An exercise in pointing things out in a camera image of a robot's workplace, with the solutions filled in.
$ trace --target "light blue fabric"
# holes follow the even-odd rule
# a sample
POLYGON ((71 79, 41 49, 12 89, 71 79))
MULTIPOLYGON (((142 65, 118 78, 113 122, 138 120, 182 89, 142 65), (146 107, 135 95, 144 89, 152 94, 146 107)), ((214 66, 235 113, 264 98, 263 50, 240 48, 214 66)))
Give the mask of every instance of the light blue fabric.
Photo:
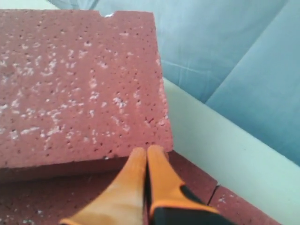
POLYGON ((69 1, 153 12, 164 76, 300 165, 299 1, 69 1))

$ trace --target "white surface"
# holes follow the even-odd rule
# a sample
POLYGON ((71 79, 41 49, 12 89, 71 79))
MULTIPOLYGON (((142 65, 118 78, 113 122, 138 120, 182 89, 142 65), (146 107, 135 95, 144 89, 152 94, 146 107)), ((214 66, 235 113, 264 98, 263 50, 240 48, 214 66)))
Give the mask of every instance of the white surface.
MULTIPOLYGON (((0 8, 55 9, 44 0, 0 8)), ((298 225, 300 168, 165 80, 175 150, 284 225, 298 225)))

